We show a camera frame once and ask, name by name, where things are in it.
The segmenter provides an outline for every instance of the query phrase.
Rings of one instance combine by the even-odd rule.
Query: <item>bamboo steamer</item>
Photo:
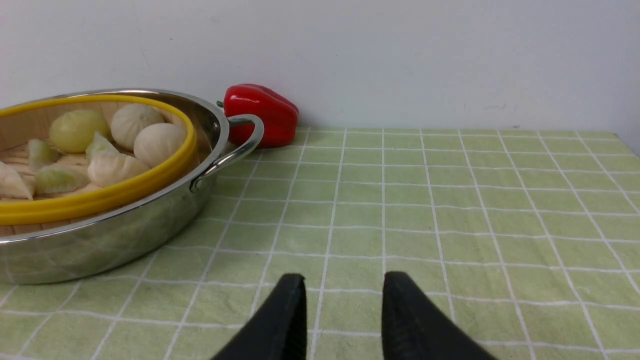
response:
[[[196,133],[194,123],[177,108],[160,101],[128,95],[91,95],[49,99],[0,110],[0,161],[13,167],[23,177],[33,177],[29,169],[26,144],[30,139],[49,144],[49,128],[60,115],[78,109],[89,109],[111,122],[118,109],[128,104],[146,104],[155,108],[170,122],[186,128],[182,147],[162,164],[122,183],[101,188],[96,184],[73,192],[44,196],[33,200],[0,198],[0,240],[3,236],[27,234],[86,220],[121,208],[172,184],[200,164],[211,149],[199,151],[205,135]],[[115,145],[122,153],[132,153]],[[56,164],[86,174],[88,162],[84,153],[61,154]]]

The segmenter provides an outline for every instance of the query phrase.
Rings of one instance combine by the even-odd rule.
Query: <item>pot handle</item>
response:
[[[227,155],[218,158],[216,161],[211,163],[211,165],[200,175],[196,176],[191,181],[191,185],[189,186],[189,190],[191,190],[191,192],[198,192],[198,189],[200,188],[200,182],[209,177],[211,174],[249,155],[249,153],[258,146],[260,140],[262,140],[262,136],[264,135],[264,124],[259,117],[251,114],[243,114],[228,117],[227,120],[229,121],[229,126],[253,124],[253,133],[251,134],[251,136],[249,136],[249,139],[244,142],[244,144],[240,145],[238,148],[228,153]]]

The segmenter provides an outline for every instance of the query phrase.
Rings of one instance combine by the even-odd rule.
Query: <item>pot rim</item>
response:
[[[5,237],[0,237],[0,247],[2,245],[9,245],[12,243],[19,243],[19,242],[24,242],[24,241],[29,241],[29,240],[35,240],[38,238],[44,238],[44,237],[48,237],[48,236],[52,236],[55,234],[60,234],[60,233],[66,233],[68,231],[73,231],[75,229],[81,228],[81,227],[87,227],[87,226],[91,226],[97,222],[102,222],[105,221],[107,219],[110,218],[114,218],[117,216],[120,216],[124,213],[127,213],[135,208],[138,208],[142,205],[146,205],[149,202],[152,202],[156,199],[159,199],[163,196],[165,196],[166,194],[174,191],[175,189],[185,185],[186,183],[190,183],[192,180],[194,180],[194,178],[196,178],[197,175],[201,174],[203,171],[205,171],[207,168],[209,168],[211,166],[211,164],[216,161],[216,159],[219,158],[219,156],[222,154],[222,152],[224,151],[226,145],[227,145],[227,140],[229,138],[229,123],[227,120],[227,117],[225,116],[225,114],[222,112],[222,110],[220,110],[216,105],[213,105],[211,102],[206,101],[204,99],[201,99],[199,97],[193,96],[193,95],[189,95],[189,94],[185,94],[182,92],[176,92],[176,91],[171,91],[171,90],[163,90],[163,89],[155,89],[155,88],[109,88],[109,89],[101,89],[101,90],[88,90],[88,91],[84,91],[84,92],[75,92],[75,93],[70,93],[70,94],[63,94],[63,95],[55,95],[55,96],[51,96],[51,97],[45,97],[42,99],[38,99],[38,100],[34,100],[34,101],[28,101],[28,102],[24,102],[22,104],[18,104],[16,106],[19,105],[24,105],[24,104],[29,104],[31,102],[39,102],[39,101],[44,101],[44,100],[49,100],[49,99],[60,99],[60,98],[67,98],[67,97],[80,97],[80,96],[88,96],[88,95],[107,95],[107,94],[113,94],[113,95],[131,95],[131,96],[136,96],[136,94],[168,94],[168,95],[174,95],[177,97],[181,97],[183,99],[189,100],[191,102],[195,102],[198,105],[202,106],[203,108],[205,108],[206,110],[210,111],[215,117],[216,119],[218,119],[218,125],[220,126],[220,137],[218,139],[218,143],[216,143],[216,145],[213,147],[213,149],[211,150],[211,153],[206,157],[206,159],[204,159],[203,162],[201,162],[201,164],[199,164],[196,168],[194,168],[192,171],[190,171],[188,174],[186,174],[185,176],[183,176],[182,178],[180,178],[178,181],[174,182],[173,184],[167,186],[166,188],[163,188],[162,190],[159,190],[158,192],[155,192],[147,197],[144,197],[136,202],[133,202],[131,204],[128,204],[126,206],[123,206],[122,208],[113,210],[113,211],[109,211],[108,213],[104,213],[101,215],[97,215],[96,217],[91,217],[87,220],[83,220],[80,222],[74,222],[73,224],[69,224],[69,225],[64,225],[64,226],[60,226],[60,227],[55,227],[53,229],[48,229],[48,230],[42,230],[42,231],[35,231],[33,233],[28,233],[28,234],[18,234],[18,235],[11,235],[11,236],[5,236]]]

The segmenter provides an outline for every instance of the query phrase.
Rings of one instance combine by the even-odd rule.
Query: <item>red bell pepper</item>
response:
[[[300,111],[293,103],[265,86],[255,84],[234,85],[227,89],[224,102],[218,106],[228,117],[240,114],[258,116],[264,124],[264,136],[258,148],[289,145],[296,136]],[[231,127],[229,141],[240,146],[253,132],[253,125]]]

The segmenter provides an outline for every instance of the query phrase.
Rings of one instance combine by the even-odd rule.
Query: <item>food item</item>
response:
[[[27,157],[29,158],[29,168],[36,171],[55,163],[60,157],[60,153],[40,139],[31,139],[27,143]]]
[[[11,166],[0,161],[0,197],[33,200],[33,180],[20,176]]]
[[[56,164],[36,171],[34,179],[35,190],[39,195],[71,192],[89,184],[87,175]]]
[[[264,136],[259,149],[289,145],[296,136],[300,112],[293,103],[273,90],[255,84],[240,84],[227,89],[224,103],[228,117],[241,114],[258,116],[264,124]],[[245,143],[253,133],[253,125],[234,126],[229,130],[229,141],[236,146]]]
[[[95,151],[86,173],[101,187],[111,186],[150,170],[142,161],[126,154]]]
[[[133,154],[147,166],[154,168],[175,154],[186,137],[186,131],[178,125],[154,124],[140,131],[133,146]]]
[[[49,128],[49,139],[60,151],[80,153],[93,141],[96,131],[109,137],[109,124],[101,113],[87,109],[73,110],[53,121]]]
[[[113,144],[109,142],[109,140],[107,140],[107,138],[102,136],[97,131],[95,132],[95,134],[93,134],[93,141],[91,142],[91,144],[89,144],[85,151],[87,162],[91,162],[91,156],[95,151],[107,151],[114,154],[118,154],[120,152],[118,151],[118,149],[116,149],[115,146],[113,146]]]
[[[142,129],[163,123],[162,115],[151,106],[129,104],[116,111],[111,119],[111,136],[123,148],[133,151],[133,144]]]

